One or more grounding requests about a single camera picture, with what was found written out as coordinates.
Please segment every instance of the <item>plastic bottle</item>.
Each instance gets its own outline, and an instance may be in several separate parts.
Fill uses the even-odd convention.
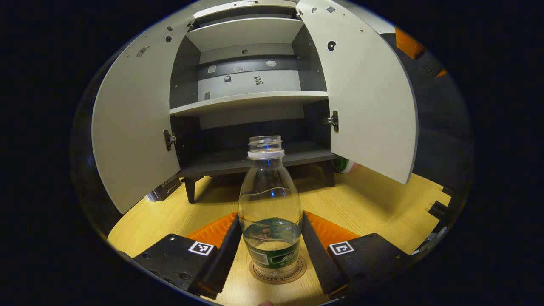
[[[296,268],[302,218],[300,197],[283,166],[281,136],[249,138],[251,168],[245,176],[238,216],[255,267],[278,278]]]

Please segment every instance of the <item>dark background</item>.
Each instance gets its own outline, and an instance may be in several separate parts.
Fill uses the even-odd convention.
[[[536,142],[538,34],[527,2],[366,1],[443,61],[476,141],[471,195],[413,269],[365,298],[380,304],[536,304],[542,292]],[[2,224],[9,304],[189,304],[136,271],[90,227],[69,179],[72,116],[102,63],[178,1],[10,2],[3,9]]]

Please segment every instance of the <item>wooden tabletop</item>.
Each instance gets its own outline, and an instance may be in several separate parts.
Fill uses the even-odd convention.
[[[412,174],[402,185],[361,165],[349,174],[335,173],[336,186],[327,187],[321,169],[313,165],[289,168],[300,193],[302,209],[315,213],[361,236],[378,233],[411,254],[430,234],[438,220],[428,213],[435,201],[448,205],[442,186]],[[167,234],[186,236],[238,210],[243,174],[205,177],[196,183],[195,204],[189,204],[182,185],[166,201],[136,204],[116,224],[108,241],[135,257]],[[223,292],[214,300],[226,305],[316,305],[323,294],[304,239],[300,256],[308,269],[298,280],[265,284],[249,272],[251,258],[240,240]]]

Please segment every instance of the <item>coaster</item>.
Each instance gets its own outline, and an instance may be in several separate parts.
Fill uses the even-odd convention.
[[[263,283],[280,285],[291,283],[299,279],[302,275],[304,275],[307,267],[308,266],[306,265],[306,260],[304,260],[302,256],[299,256],[299,258],[296,260],[296,266],[295,269],[293,269],[293,272],[283,277],[273,278],[263,275],[259,270],[255,268],[255,266],[253,265],[253,261],[249,264],[249,271],[251,272],[251,275],[253,275],[253,277],[262,281]]]

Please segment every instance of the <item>green label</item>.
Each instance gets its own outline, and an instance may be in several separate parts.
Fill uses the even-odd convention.
[[[283,268],[294,263],[299,256],[300,228],[293,222],[263,219],[249,225],[244,231],[244,241],[253,263],[262,268]],[[257,248],[270,242],[283,242],[291,246],[279,250]]]

